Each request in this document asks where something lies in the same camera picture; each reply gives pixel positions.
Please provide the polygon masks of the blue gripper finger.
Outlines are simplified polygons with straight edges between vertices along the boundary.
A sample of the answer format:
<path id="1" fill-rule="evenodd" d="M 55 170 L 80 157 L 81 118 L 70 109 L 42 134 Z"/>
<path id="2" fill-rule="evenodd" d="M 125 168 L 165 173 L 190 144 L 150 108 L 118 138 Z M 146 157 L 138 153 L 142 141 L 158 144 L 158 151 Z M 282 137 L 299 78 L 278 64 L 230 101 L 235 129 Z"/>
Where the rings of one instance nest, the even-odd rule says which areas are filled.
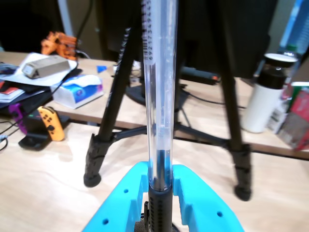
<path id="1" fill-rule="evenodd" d="M 148 162 L 135 164 L 83 229 L 84 232 L 132 232 L 148 192 Z"/>
<path id="2" fill-rule="evenodd" d="M 242 232 L 235 213 L 195 172 L 173 165 L 173 195 L 179 197 L 182 225 L 191 232 Z"/>

